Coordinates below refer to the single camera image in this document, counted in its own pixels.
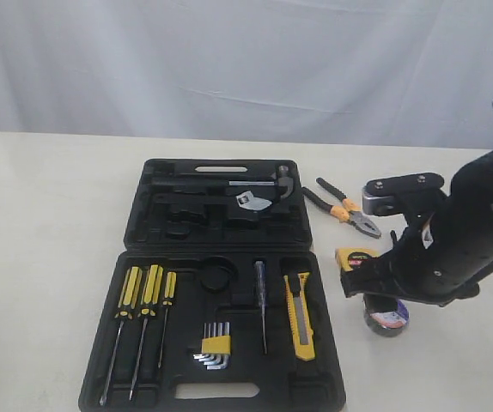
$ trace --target table surface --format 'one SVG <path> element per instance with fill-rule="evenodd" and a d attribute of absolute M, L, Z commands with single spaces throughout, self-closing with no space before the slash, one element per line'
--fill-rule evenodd
<path fill-rule="evenodd" d="M 322 176 L 360 201 L 370 179 L 436 171 L 480 150 L 0 133 L 0 411 L 76 411 L 94 333 L 143 162 L 153 157 L 293 159 L 304 185 Z M 307 206 L 349 412 L 493 410 L 493 276 L 474 300 L 408 304 L 411 325 L 386 339 L 345 299 L 334 250 L 378 251 Z M 383 233 L 402 230 L 381 218 Z"/>

